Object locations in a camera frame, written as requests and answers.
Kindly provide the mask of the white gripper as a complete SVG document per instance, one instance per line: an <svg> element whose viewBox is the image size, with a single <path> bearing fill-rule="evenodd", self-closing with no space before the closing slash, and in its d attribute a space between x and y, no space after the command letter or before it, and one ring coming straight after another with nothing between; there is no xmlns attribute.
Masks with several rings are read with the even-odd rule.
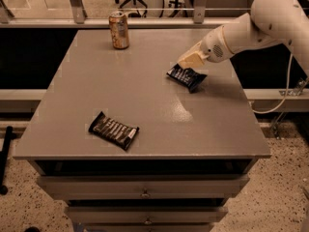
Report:
<svg viewBox="0 0 309 232"><path fill-rule="evenodd" d="M234 56L227 44L224 25L211 31L197 44L186 51L177 61L184 69L199 68L205 61L219 63Z"/></svg>

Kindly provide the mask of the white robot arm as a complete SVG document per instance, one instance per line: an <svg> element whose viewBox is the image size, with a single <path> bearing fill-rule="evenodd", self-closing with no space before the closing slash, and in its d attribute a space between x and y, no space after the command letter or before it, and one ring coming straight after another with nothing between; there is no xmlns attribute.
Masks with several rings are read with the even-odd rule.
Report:
<svg viewBox="0 0 309 232"><path fill-rule="evenodd" d="M183 68L219 63L244 50L283 44L309 75L309 18L297 0L254 0L251 10L207 33L178 60Z"/></svg>

